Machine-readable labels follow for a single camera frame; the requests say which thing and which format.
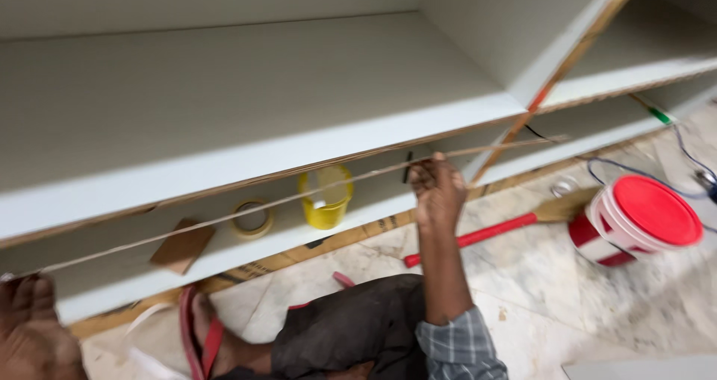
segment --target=marble floor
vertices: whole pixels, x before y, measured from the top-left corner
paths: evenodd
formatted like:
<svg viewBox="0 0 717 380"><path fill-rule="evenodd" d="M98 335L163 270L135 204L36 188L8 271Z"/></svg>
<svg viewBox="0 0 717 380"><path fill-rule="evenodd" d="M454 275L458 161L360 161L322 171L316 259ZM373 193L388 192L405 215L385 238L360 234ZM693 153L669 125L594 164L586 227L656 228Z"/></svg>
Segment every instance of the marble floor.
<svg viewBox="0 0 717 380"><path fill-rule="evenodd" d="M715 128L715 106L681 124L688 149L712 168L717 168L717 137L710 135ZM700 191L689 177L692 165L680 155L672 132L607 158L668 179L685 191ZM610 181L623 172L596 164L595 173ZM551 185L566 176L581 187L596 185L582 163L479 198L466 204L459 234L532 209L551 198ZM711 201L690 202L707 224L717 226L717 206ZM415 225L403 226L238 284L212 299L230 329L253 342L270 341L281 329L289 305L340 289L332 272L342 272L355 282L420 273L420 266L407 269L401 261L417 250ZM578 256L565 224L535 225L464 248L462 258L473 300L513 380L566 379L561 365L575 361L717 352L715 234L707 233L698 247L607 269ZM186 370L176 348L176 312L167 311L154 320L164 326L147 325L150 329L141 333L145 342L162 339L165 347L149 342L145 349L154 348L155 356ZM84 342L93 378L152 378L122 357L125 331L126 327L117 328Z"/></svg>

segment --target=yellow bucket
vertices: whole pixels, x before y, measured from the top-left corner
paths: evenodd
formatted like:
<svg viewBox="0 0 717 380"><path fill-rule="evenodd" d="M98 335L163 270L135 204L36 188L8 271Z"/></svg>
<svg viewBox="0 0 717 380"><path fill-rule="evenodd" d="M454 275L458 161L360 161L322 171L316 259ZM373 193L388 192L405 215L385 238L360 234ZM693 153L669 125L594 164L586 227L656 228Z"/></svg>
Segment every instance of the yellow bucket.
<svg viewBox="0 0 717 380"><path fill-rule="evenodd" d="M318 185L314 186L314 189L351 178L351 173L343 165L322 168L317 170L315 174L318 175ZM308 181L309 176L307 173L299 175L299 192L306 192L312 189ZM304 216L311 226L322 230L332 229L338 226L344 219L348 201L351 200L354 194L354 184L337 185L335 188L336 190L333 192L331 192L331 188L321 192L327 199L326 205L320 208L314 208L314 202L311 198L301 198L301 203L304 206Z"/></svg>

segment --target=man's foot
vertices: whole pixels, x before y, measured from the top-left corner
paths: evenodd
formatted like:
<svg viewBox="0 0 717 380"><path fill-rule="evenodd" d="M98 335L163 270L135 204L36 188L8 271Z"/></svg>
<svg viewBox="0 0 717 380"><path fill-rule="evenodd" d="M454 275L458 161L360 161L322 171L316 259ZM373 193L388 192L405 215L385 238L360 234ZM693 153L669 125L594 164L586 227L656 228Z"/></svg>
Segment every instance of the man's foot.
<svg viewBox="0 0 717 380"><path fill-rule="evenodd" d="M55 286L45 276L0 283L0 377L85 380L77 339L60 325Z"/></svg>
<svg viewBox="0 0 717 380"><path fill-rule="evenodd" d="M209 332L211 319L217 314L206 294L198 293L192 301L194 316L194 336L200 347L204 347L204 340ZM220 351L211 366L209 378L229 373L232 369L242 366L254 371L255 374L271 373L271 347L265 343L252 345L237 337L228 328L221 337Z"/></svg>

